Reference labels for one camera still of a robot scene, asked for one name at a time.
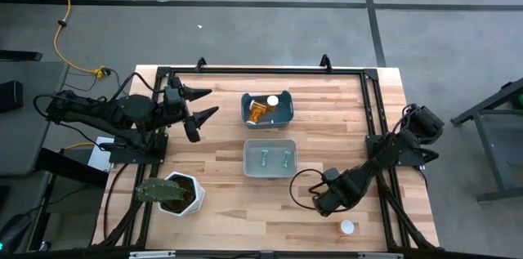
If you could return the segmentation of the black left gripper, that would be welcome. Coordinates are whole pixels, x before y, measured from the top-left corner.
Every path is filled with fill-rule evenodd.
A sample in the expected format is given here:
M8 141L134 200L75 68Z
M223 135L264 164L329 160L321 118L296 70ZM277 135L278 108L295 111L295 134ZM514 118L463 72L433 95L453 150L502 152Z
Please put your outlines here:
M168 80L163 93L163 106L169 115L176 115L184 122L184 129L190 142L200 141L197 129L210 119L218 110L218 106L190 114L187 101L192 102L212 93L212 89L187 87L178 77Z

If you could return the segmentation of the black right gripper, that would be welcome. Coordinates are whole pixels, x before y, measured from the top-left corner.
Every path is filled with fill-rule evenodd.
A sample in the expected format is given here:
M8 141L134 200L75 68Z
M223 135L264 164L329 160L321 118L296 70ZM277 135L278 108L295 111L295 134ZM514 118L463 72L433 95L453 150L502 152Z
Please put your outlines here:
M323 175L322 183L328 189L312 198L315 210L322 217L327 217L336 212L340 206L349 210L361 198L361 188L348 175L338 175L336 177Z

